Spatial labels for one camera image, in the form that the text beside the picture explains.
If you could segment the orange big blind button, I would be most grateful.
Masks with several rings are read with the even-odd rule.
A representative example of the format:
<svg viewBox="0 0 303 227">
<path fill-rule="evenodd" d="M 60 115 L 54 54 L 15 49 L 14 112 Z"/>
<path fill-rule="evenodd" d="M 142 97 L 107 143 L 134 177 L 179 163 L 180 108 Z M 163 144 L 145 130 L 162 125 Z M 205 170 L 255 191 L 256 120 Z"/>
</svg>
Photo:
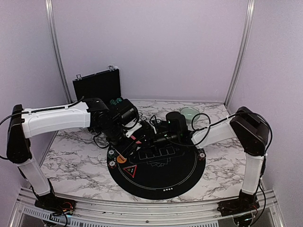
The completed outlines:
<svg viewBox="0 0 303 227">
<path fill-rule="evenodd" d="M 116 160 L 120 164 L 123 164 L 127 161 L 127 159 L 125 157 L 121 156 L 121 155 L 117 156 Z"/>
</svg>

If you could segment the green 50 chip stack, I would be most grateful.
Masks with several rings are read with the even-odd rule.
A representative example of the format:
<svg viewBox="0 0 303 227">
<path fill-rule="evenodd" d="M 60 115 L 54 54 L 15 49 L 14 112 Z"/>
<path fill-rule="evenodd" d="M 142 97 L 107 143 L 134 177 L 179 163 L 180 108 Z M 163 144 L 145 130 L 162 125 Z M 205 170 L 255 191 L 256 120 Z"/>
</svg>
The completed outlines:
<svg viewBox="0 0 303 227">
<path fill-rule="evenodd" d="M 107 158 L 114 159 L 116 157 L 116 151 L 114 149 L 109 149 L 107 151 Z"/>
</svg>

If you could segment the red triangular all-in marker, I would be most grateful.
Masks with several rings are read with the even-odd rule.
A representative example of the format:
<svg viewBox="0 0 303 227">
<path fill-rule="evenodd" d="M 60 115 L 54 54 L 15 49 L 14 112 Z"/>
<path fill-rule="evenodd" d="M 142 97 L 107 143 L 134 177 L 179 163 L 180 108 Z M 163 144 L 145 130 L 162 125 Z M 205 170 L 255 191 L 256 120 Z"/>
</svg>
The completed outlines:
<svg viewBox="0 0 303 227">
<path fill-rule="evenodd" d="M 132 178 L 134 178 L 137 170 L 137 165 L 124 167 L 123 170 L 128 173 Z"/>
</svg>

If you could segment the red playing card deck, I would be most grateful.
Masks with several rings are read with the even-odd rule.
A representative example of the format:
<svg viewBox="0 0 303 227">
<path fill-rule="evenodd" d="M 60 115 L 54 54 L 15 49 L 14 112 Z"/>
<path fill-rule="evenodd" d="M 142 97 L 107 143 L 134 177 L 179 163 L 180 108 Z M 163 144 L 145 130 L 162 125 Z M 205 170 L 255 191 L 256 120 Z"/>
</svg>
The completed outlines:
<svg viewBox="0 0 303 227">
<path fill-rule="evenodd" d="M 135 137 L 134 135 L 132 135 L 130 137 L 132 139 L 132 144 L 142 144 L 141 142 L 141 139 L 143 138 L 142 136 L 141 137 Z"/>
</svg>

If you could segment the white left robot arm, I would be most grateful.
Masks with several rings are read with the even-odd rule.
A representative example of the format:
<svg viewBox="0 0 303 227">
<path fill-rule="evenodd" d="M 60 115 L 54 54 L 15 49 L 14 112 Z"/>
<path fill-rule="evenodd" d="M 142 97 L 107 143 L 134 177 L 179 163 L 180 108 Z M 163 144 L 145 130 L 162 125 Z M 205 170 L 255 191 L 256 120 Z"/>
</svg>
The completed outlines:
<svg viewBox="0 0 303 227">
<path fill-rule="evenodd" d="M 30 138 L 65 129 L 87 128 L 104 134 L 107 142 L 127 157 L 132 154 L 135 143 L 131 136 L 142 128 L 139 119 L 137 108 L 128 99 L 111 108 L 99 98 L 84 97 L 73 104 L 46 108 L 24 109 L 16 105 L 12 114 L 1 121 L 10 121 L 6 156 L 1 159 L 14 163 L 41 197 L 42 204 L 56 210 L 60 200 L 30 151 Z"/>
</svg>

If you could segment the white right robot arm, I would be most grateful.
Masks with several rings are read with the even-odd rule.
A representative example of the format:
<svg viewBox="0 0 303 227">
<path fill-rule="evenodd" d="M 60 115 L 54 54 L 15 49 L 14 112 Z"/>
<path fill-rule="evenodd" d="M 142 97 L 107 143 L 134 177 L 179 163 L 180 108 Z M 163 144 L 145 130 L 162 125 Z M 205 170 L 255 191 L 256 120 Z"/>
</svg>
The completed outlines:
<svg viewBox="0 0 303 227">
<path fill-rule="evenodd" d="M 244 212 L 253 204 L 252 196 L 259 188 L 264 173 L 267 150 L 272 143 L 273 131 L 267 120 L 245 106 L 217 122 L 208 122 L 199 129 L 189 129 L 186 119 L 180 112 L 169 112 L 165 121 L 142 122 L 140 134 L 147 141 L 146 148 L 172 145 L 177 148 L 196 151 L 226 141 L 236 141 L 245 153 L 245 170 L 240 190 L 241 197 L 235 200 L 234 207 Z"/>
</svg>

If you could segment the round black poker mat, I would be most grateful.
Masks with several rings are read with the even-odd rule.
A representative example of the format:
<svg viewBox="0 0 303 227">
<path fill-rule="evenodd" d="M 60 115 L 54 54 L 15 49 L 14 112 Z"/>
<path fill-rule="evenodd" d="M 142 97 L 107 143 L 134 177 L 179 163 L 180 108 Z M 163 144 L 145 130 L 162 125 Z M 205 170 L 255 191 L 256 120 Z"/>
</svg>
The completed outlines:
<svg viewBox="0 0 303 227">
<path fill-rule="evenodd" d="M 199 153 L 205 153 L 204 149 L 166 145 L 154 154 L 140 149 L 136 156 L 120 164 L 116 151 L 114 159 L 107 158 L 107 167 L 113 180 L 126 192 L 143 199 L 165 200 L 186 193 L 201 179 L 206 158 L 199 160 Z M 109 161 L 115 161 L 116 168 L 111 169 Z M 133 165 L 137 165 L 134 178 L 123 170 Z"/>
</svg>

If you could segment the green chip row left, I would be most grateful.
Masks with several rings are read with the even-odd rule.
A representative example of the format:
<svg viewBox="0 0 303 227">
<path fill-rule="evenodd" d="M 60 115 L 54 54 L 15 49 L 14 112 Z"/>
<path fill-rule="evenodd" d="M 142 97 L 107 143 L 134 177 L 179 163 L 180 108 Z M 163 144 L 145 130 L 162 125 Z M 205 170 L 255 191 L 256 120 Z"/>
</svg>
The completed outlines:
<svg viewBox="0 0 303 227">
<path fill-rule="evenodd" d="M 112 99 L 112 100 L 110 100 L 110 104 L 111 105 L 116 105 L 117 103 L 116 103 L 116 101 L 114 99 Z"/>
</svg>

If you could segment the green glass bowl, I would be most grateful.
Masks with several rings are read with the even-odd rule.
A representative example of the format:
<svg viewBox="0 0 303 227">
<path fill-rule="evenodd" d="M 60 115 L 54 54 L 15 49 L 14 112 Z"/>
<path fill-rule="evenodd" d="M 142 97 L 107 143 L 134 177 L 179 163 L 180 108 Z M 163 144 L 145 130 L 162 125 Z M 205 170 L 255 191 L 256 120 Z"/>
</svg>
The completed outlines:
<svg viewBox="0 0 303 227">
<path fill-rule="evenodd" d="M 184 107 L 180 110 L 180 113 L 184 115 L 187 124 L 190 124 L 194 116 L 197 115 L 199 111 L 192 107 Z"/>
</svg>

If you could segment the black poker chip case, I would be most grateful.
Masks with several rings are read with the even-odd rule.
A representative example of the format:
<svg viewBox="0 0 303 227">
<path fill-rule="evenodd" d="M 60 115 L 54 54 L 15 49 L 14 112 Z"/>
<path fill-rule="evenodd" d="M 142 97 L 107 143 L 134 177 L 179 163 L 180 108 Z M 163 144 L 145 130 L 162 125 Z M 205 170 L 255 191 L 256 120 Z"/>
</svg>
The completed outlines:
<svg viewBox="0 0 303 227">
<path fill-rule="evenodd" d="M 82 77 L 80 74 L 72 81 L 77 100 L 99 98 L 108 104 L 122 96 L 119 68 L 109 66 L 106 71 Z"/>
</svg>

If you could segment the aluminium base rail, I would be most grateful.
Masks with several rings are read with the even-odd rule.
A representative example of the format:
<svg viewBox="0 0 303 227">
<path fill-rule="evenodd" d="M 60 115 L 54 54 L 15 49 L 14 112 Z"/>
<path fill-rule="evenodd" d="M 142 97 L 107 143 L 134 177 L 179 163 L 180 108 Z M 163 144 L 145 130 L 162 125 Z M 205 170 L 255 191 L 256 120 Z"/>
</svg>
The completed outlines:
<svg viewBox="0 0 303 227">
<path fill-rule="evenodd" d="M 75 201 L 67 218 L 35 207 L 35 196 L 22 188 L 13 208 L 10 227 L 283 227 L 280 207 L 273 190 L 257 194 L 259 209 L 222 216 L 219 200 L 193 202 L 105 201 L 59 194 Z"/>
</svg>

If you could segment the left aluminium frame post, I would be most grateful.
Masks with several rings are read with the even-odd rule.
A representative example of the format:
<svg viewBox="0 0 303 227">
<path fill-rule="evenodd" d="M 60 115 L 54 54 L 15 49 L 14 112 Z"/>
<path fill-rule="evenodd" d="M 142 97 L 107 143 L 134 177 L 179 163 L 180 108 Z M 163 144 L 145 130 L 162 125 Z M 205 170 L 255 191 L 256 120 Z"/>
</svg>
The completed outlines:
<svg viewBox="0 0 303 227">
<path fill-rule="evenodd" d="M 66 102 L 70 103 L 72 101 L 72 98 L 71 98 L 71 93 L 69 91 L 68 83 L 66 80 L 65 71 L 64 71 L 64 67 L 63 67 L 63 63 L 62 63 L 61 53 L 60 53 L 60 48 L 59 48 L 59 43 L 58 43 L 58 38 L 57 38 L 55 19 L 54 19 L 54 13 L 53 13 L 53 1 L 45 0 L 45 7 L 46 7 L 46 14 L 47 14 L 47 20 L 48 20 L 48 25 L 49 25 L 49 30 L 50 30 L 51 41 L 52 41 L 52 45 L 53 45 L 54 56 L 56 59 L 56 64 L 57 64 L 57 68 L 59 71 L 60 80 L 62 83 Z"/>
</svg>

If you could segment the aluminium frame post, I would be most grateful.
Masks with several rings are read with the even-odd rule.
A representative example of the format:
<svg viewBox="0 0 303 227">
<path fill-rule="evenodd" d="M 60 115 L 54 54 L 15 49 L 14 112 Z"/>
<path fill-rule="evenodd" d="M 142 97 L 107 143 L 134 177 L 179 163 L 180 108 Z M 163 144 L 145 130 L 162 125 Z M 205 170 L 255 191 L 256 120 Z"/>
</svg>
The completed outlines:
<svg viewBox="0 0 303 227">
<path fill-rule="evenodd" d="M 249 42 L 249 38 L 250 38 L 250 32 L 251 32 L 251 27 L 252 27 L 252 22 L 253 22 L 255 5 L 256 5 L 255 0 L 248 0 L 240 47 L 239 47 L 237 59 L 235 62 L 232 79 L 231 79 L 231 82 L 230 82 L 230 85 L 229 85 L 229 88 L 228 88 L 228 91 L 227 91 L 227 94 L 225 97 L 225 101 L 224 101 L 224 106 L 226 108 L 228 108 L 229 104 L 231 103 L 231 100 L 232 100 L 232 97 L 233 97 L 233 94 L 234 94 L 234 91 L 235 91 L 235 88 L 237 85 L 237 81 L 240 76 L 242 62 L 243 62 L 244 55 L 245 55 L 245 52 L 246 52 L 246 49 L 248 46 L 248 42 Z"/>
<path fill-rule="evenodd" d="M 57 68 L 59 71 L 60 80 L 62 83 L 66 102 L 70 103 L 72 101 L 72 98 L 71 98 L 71 93 L 69 91 L 68 83 L 66 80 L 65 71 L 64 71 L 64 67 L 63 67 L 63 63 L 62 63 L 61 53 L 60 53 L 60 48 L 59 48 L 59 43 L 58 43 L 58 38 L 57 38 L 55 19 L 54 19 L 54 13 L 53 13 L 53 1 L 45 0 L 45 7 L 46 7 L 46 14 L 47 14 L 47 20 L 48 20 L 48 25 L 49 25 L 49 30 L 50 30 L 51 41 L 52 41 L 52 45 L 53 45 L 54 56 L 56 59 L 56 64 L 57 64 Z"/>
</svg>

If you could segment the right aluminium frame post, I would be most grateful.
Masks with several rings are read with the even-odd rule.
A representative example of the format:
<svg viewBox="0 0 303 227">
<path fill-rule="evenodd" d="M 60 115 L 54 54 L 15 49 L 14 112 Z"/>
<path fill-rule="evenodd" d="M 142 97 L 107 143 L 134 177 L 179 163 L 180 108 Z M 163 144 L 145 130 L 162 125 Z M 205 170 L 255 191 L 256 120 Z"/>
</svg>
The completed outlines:
<svg viewBox="0 0 303 227">
<path fill-rule="evenodd" d="M 232 79 L 231 79 L 231 82 L 230 82 L 230 85 L 229 85 L 229 88 L 228 88 L 228 91 L 227 91 L 227 94 L 225 97 L 225 101 L 224 101 L 224 106 L 226 108 L 228 108 L 229 104 L 231 103 L 231 100 L 232 100 L 232 97 L 233 97 L 233 94 L 234 94 L 234 91 L 235 91 L 235 88 L 237 85 L 237 81 L 240 76 L 242 62 L 243 62 L 244 55 L 245 55 L 245 52 L 246 52 L 246 49 L 248 46 L 248 42 L 249 42 L 249 38 L 250 38 L 250 32 L 251 32 L 251 27 L 252 27 L 252 22 L 253 22 L 255 5 L 256 5 L 255 0 L 248 0 L 240 47 L 239 47 L 237 59 L 235 62 Z"/>
</svg>

